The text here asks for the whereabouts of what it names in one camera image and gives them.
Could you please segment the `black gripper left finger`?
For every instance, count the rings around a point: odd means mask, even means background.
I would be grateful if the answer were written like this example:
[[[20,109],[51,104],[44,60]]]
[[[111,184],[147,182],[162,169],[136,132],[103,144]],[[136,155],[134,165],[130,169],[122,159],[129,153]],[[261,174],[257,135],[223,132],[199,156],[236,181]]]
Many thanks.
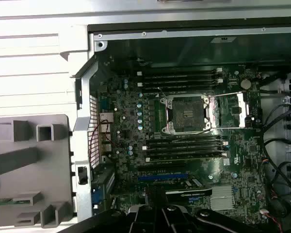
[[[145,190],[144,205],[132,206],[129,213],[109,209],[74,224],[63,233],[153,233],[157,210],[160,204],[160,189],[148,187]]]

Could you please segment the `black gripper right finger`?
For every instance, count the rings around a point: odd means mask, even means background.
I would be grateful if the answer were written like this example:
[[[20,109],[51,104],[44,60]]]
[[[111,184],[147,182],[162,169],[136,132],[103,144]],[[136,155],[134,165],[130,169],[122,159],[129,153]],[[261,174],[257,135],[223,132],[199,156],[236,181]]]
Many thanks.
[[[171,205],[164,187],[158,186],[158,209],[173,233],[260,233],[261,229],[212,211],[199,209],[194,215]]]

